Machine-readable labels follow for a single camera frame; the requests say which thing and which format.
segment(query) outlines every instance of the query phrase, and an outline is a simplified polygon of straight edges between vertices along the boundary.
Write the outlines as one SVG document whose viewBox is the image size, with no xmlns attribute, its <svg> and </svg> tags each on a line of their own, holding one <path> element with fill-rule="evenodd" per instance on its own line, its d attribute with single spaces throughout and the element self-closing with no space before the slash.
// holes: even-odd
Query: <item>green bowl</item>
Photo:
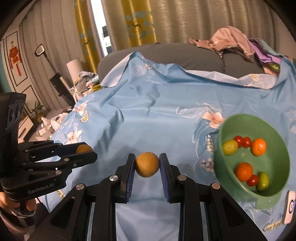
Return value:
<svg viewBox="0 0 296 241">
<path fill-rule="evenodd" d="M 233 155 L 224 155 L 222 144 L 235 136 L 250 137 L 252 141 L 263 138 L 267 145 L 266 152 L 261 156 L 254 156 L 251 148 L 241 147 Z M 267 173 L 270 184 L 265 191 L 259 192 L 255 186 L 249 187 L 246 182 L 237 179 L 234 170 L 242 162 L 252 165 L 253 174 Z M 254 201 L 256 209 L 268 209 L 279 201 L 288 180 L 288 150 L 279 133 L 264 120 L 248 114 L 232 115 L 223 122 L 219 130 L 215 172 L 221 185 L 235 200 Z"/>
</svg>

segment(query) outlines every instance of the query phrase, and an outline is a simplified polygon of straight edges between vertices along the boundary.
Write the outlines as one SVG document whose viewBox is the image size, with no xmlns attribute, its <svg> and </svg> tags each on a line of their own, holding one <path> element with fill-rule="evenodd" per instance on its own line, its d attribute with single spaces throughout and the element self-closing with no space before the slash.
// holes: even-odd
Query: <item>metal rivet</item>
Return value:
<svg viewBox="0 0 296 241">
<path fill-rule="evenodd" d="M 114 182 L 118 180 L 118 176 L 116 175 L 112 175 L 111 177 L 109 177 L 110 181 Z"/>
<path fill-rule="evenodd" d="M 184 176 L 184 175 L 179 175 L 178 176 L 178 180 L 180 180 L 180 181 L 185 181 L 186 179 L 187 179 L 187 177 Z"/>
<path fill-rule="evenodd" d="M 212 187 L 214 188 L 214 189 L 220 189 L 220 184 L 218 184 L 218 183 L 213 183 L 212 184 Z"/>
<path fill-rule="evenodd" d="M 83 188 L 84 188 L 84 185 L 82 183 L 76 185 L 77 190 L 82 190 Z"/>
</svg>

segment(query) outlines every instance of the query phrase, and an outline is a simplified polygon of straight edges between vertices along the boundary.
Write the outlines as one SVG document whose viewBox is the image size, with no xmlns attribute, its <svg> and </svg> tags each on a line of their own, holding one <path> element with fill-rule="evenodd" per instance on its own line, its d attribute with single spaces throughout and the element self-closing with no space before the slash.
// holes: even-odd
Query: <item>potted plant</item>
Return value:
<svg viewBox="0 0 296 241">
<path fill-rule="evenodd" d="M 42 122 L 42 117 L 44 117 L 44 115 L 40 112 L 42 110 L 44 106 L 41 105 L 40 103 L 37 104 L 37 101 L 35 101 L 35 108 L 31 109 L 33 111 L 32 114 L 32 119 L 36 120 L 38 123 Z"/>
</svg>

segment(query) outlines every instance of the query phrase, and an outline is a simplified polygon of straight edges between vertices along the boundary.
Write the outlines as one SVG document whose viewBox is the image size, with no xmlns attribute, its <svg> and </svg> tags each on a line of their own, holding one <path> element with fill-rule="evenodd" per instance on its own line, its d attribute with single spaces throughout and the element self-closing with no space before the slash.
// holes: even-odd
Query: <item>purple cloth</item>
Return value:
<svg viewBox="0 0 296 241">
<path fill-rule="evenodd" d="M 276 64 L 281 64 L 281 58 L 276 57 L 274 55 L 271 55 L 269 53 L 265 53 L 264 51 L 261 50 L 261 48 L 257 45 L 257 43 L 250 41 L 253 49 L 255 50 L 258 58 L 261 60 L 263 63 L 276 63 Z"/>
</svg>

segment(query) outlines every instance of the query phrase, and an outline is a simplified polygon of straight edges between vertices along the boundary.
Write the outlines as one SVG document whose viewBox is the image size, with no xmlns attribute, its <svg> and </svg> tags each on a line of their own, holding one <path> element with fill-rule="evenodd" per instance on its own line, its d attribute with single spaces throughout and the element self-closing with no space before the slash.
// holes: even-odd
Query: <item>teal wall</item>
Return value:
<svg viewBox="0 0 296 241">
<path fill-rule="evenodd" d="M 11 89 L 9 87 L 9 84 L 5 75 L 5 71 L 4 71 L 1 51 L 0 51 L 0 84 L 4 92 L 11 92 Z"/>
</svg>

